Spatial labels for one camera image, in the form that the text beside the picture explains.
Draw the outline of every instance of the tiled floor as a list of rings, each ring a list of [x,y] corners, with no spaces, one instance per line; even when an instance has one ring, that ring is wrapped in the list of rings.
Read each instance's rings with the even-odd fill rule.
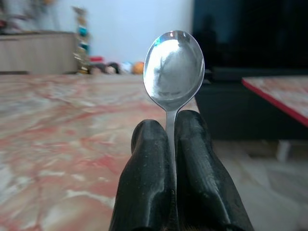
[[[275,158],[275,142],[214,141],[256,231],[308,231],[308,146]]]

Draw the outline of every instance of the pink marble surface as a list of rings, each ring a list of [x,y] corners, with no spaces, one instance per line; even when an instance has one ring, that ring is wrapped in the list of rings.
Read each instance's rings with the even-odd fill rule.
[[[308,77],[249,77],[243,84],[308,127]]]
[[[195,101],[186,109],[197,110]],[[0,231],[108,230],[141,76],[0,76]]]

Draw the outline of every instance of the table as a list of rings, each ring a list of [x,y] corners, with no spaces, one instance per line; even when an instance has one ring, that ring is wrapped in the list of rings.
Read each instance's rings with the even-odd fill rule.
[[[243,84],[308,127],[308,77],[248,77]],[[280,141],[277,158],[287,159],[288,141]]]
[[[0,230],[108,230],[144,119],[165,123],[142,76],[1,76]]]

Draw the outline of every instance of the metal spoon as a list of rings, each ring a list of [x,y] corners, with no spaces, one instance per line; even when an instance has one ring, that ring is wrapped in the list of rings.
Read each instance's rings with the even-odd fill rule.
[[[205,63],[200,46],[184,31],[170,31],[158,37],[145,59],[145,89],[150,98],[167,113],[166,133],[175,184],[175,119],[179,109],[187,104],[201,87],[204,72]]]

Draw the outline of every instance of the wooden cabinet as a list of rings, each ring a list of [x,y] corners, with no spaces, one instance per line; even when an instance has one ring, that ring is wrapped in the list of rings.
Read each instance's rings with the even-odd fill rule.
[[[0,72],[62,74],[77,70],[74,33],[0,36]]]

